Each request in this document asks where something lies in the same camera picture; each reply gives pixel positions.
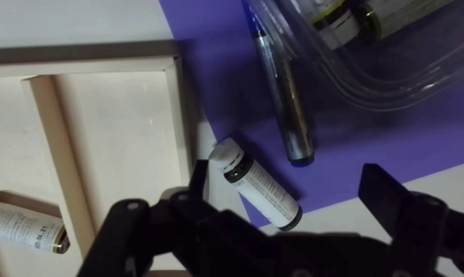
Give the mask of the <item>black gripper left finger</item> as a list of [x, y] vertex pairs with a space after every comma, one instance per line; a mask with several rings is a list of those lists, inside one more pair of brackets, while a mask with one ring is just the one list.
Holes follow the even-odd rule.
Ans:
[[77, 277], [144, 277], [172, 253], [192, 277], [272, 277], [267, 238], [230, 210], [203, 198], [207, 159], [195, 162], [184, 189], [113, 202]]

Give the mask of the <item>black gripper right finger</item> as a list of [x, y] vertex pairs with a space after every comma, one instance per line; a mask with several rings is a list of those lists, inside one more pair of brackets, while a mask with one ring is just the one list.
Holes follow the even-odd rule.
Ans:
[[441, 256], [464, 273], [464, 212], [427, 192], [407, 189], [376, 162], [362, 166], [358, 198], [392, 236], [390, 273], [441, 277]]

